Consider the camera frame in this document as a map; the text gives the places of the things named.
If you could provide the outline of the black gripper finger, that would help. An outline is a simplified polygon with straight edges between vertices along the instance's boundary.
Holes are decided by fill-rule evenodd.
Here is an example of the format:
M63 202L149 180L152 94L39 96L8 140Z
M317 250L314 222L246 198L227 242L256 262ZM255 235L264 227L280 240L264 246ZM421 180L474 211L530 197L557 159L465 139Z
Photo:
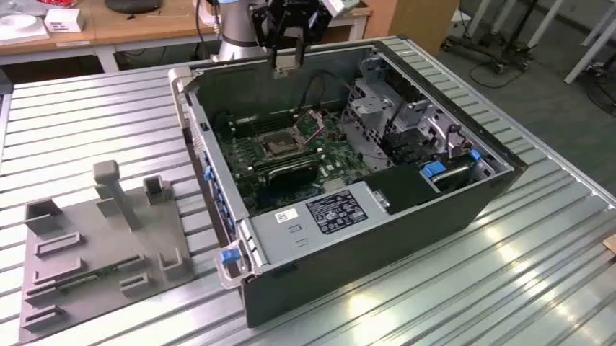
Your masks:
M270 67L276 68L278 48L286 30L288 14L280 16L271 16L267 22L267 49L270 51Z
M310 38L308 26L302 25L300 34L298 34L298 37L295 40L296 46L295 46L294 60L295 60L296 67L302 67L303 62L304 62L304 54L306 54L306 50L308 46L308 38Z

